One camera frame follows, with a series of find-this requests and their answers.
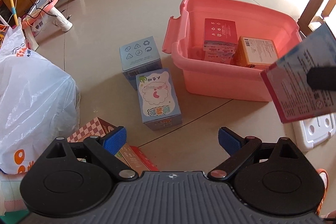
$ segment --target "gray ribbed plate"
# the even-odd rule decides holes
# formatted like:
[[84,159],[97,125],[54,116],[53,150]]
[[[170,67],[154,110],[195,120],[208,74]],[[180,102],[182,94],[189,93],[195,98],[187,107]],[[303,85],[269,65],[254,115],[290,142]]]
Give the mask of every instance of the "gray ribbed plate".
[[313,224],[309,213],[277,218],[243,205],[228,184],[197,172],[144,172],[133,182],[121,182],[100,207],[72,218],[52,219],[34,213],[22,224]]

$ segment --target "pink plastic bin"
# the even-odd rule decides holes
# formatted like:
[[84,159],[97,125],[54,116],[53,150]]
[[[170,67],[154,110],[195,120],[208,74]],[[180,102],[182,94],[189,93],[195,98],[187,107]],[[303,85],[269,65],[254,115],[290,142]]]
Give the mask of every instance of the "pink plastic bin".
[[204,19],[236,22],[237,35],[272,39],[279,57],[301,42],[299,26],[281,12],[237,0],[183,0],[178,18],[168,22],[162,51],[183,70],[190,93],[270,102],[260,70],[202,60]]

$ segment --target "tile floor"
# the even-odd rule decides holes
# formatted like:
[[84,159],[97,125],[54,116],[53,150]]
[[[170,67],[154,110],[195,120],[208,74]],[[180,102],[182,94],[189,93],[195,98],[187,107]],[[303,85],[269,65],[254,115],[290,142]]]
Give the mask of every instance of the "tile floor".
[[[170,16],[179,16],[182,0],[60,0],[59,10],[72,15],[63,33],[50,22],[36,38],[38,52],[64,69],[81,90],[81,125],[98,116],[128,131],[128,142],[140,146],[160,170],[204,170],[228,158],[217,141],[221,126],[265,142],[281,136],[295,140],[291,124],[281,124],[274,104],[190,94],[183,74],[161,52],[172,73],[183,124],[153,132],[142,124],[137,93],[121,73],[119,47],[154,36],[162,47]],[[300,17],[308,0],[242,0]],[[336,137],[306,154],[316,168],[330,174],[331,187],[323,213],[336,209]]]

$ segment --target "barcode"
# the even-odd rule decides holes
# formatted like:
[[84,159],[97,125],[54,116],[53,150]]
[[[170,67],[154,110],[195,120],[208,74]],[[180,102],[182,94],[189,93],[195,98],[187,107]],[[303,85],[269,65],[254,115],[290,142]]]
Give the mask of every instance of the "barcode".
[[128,77],[133,77],[135,75],[139,75],[140,72],[138,70],[134,70],[134,71],[128,72],[127,74],[128,74]]

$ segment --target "blue box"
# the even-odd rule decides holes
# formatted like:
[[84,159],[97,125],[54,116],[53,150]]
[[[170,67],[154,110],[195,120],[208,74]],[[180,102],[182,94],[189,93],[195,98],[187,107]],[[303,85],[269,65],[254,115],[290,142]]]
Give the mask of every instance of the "blue box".
[[136,76],[142,122],[152,130],[182,123],[182,115],[169,69]]
[[137,89],[135,76],[162,69],[158,48],[153,37],[147,37],[119,48],[123,74],[132,87]]

